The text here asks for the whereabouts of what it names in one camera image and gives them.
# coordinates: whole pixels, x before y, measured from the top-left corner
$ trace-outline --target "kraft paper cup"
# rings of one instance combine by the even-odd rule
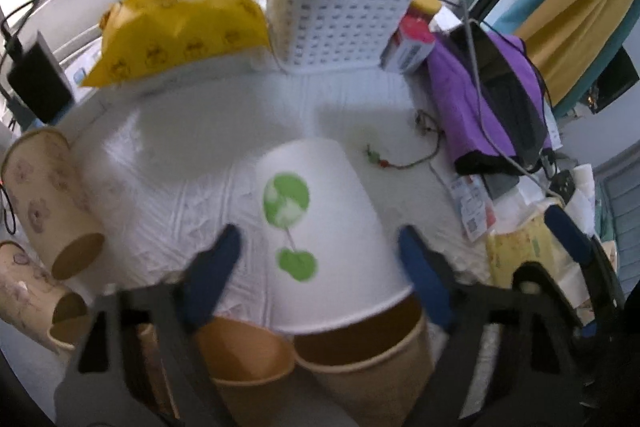
[[[209,374],[241,427],[271,424],[287,397],[293,348],[266,328],[216,317],[195,333]]]
[[[294,348],[296,362],[360,427],[400,427],[433,371],[414,296],[359,324],[295,337]]]
[[[69,363],[76,346],[89,332],[90,327],[91,317],[83,315],[59,322],[49,328],[47,333],[49,341],[55,347],[58,357],[65,365]],[[138,338],[142,346],[145,370],[158,410],[174,416],[172,399],[166,384],[164,369],[162,368],[156,328],[151,324],[138,326]]]
[[[335,330],[411,293],[396,248],[338,142],[284,144],[260,159],[256,176],[274,330]]]
[[[27,132],[7,151],[2,183],[14,211],[53,277],[89,266],[104,243],[65,137],[51,127]]]
[[[52,324],[86,313],[81,296],[53,279],[17,243],[0,243],[0,316],[43,346]]]

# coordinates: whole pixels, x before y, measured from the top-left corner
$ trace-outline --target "box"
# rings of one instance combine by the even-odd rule
[[[382,69],[389,73],[412,73],[431,53],[435,40],[427,21],[405,15],[382,54]]]

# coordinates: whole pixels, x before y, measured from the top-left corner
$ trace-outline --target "white paper cup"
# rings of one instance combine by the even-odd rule
[[[271,327],[333,330],[396,305],[412,291],[376,212],[340,145],[299,140],[257,165]]]

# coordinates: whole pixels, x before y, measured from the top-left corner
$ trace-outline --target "stacked paper cups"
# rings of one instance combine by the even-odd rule
[[[338,143],[262,158],[272,326],[361,427],[401,426],[433,369],[426,321]]]

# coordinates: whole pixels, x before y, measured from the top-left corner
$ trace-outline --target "black electronic device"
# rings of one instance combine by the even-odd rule
[[[501,172],[499,174],[483,174],[482,179],[484,180],[486,191],[493,201],[501,198],[512,188],[517,187],[520,181],[518,176]]]
[[[74,97],[65,73],[47,46],[42,34],[15,57],[7,75],[9,85],[20,99],[44,123],[55,123],[61,111],[69,107]]]

